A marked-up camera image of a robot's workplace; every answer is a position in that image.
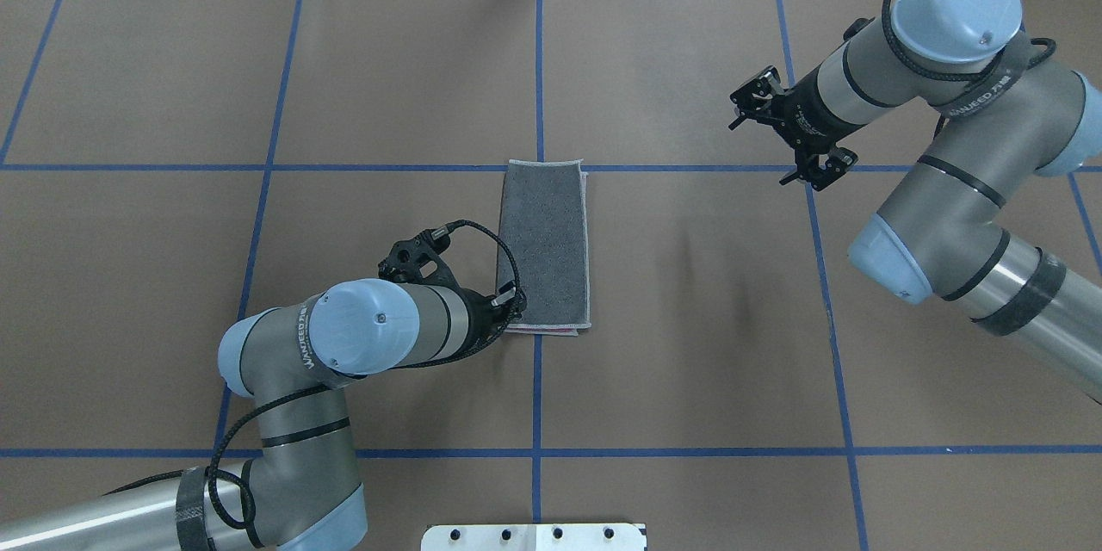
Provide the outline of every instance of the white bracket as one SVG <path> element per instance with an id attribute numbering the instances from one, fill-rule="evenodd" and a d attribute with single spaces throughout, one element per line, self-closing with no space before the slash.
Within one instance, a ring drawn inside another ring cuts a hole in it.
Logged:
<path id="1" fill-rule="evenodd" d="M 434 526 L 421 551 L 647 551 L 638 523 Z"/>

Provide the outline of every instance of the gray towel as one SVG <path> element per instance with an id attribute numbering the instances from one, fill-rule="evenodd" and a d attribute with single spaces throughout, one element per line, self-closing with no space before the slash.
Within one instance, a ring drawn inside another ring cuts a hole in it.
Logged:
<path id="1" fill-rule="evenodd" d="M 500 237 L 511 249 L 528 295 L 509 332 L 575 336 L 590 327 L 590 241 L 582 162 L 509 160 Z M 512 280 L 498 253 L 498 284 Z"/>

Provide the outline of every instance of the gray robot arm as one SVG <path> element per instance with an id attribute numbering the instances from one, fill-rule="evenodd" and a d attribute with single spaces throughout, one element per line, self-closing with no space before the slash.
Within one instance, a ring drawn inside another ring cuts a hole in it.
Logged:
<path id="1" fill-rule="evenodd" d="M 355 547 L 367 532 L 367 516 L 343 387 L 390 368 L 473 355 L 516 321 L 526 304 L 519 280 L 490 296 L 458 285 L 440 253 L 461 226 L 489 234 L 465 220 L 424 230 L 393 246 L 379 266 L 382 279 L 346 281 L 229 328 L 218 349 L 218 368 L 235 393 L 258 406 L 262 458 L 227 467 L 219 479 L 206 475 L 212 468 L 195 467 L 2 525 L 0 550 Z M 511 261 L 507 249 L 506 256 Z M 435 271 L 421 276 L 430 263 Z M 240 424 L 216 451 L 214 469 Z M 244 488 L 227 482 L 235 477 Z"/>
<path id="2" fill-rule="evenodd" d="M 1102 401 L 1102 289 L 993 224 L 1031 174 L 1063 175 L 1102 151 L 1102 95 L 1049 60 L 1051 41 L 1020 32 L 1019 0 L 889 2 L 793 88 L 767 68 L 733 93 L 732 128 L 773 125 L 796 152 L 781 182 L 821 191 L 857 160 L 838 140 L 922 97 L 948 123 L 851 262 L 911 304 L 937 293 L 987 332 L 1016 334 Z"/>

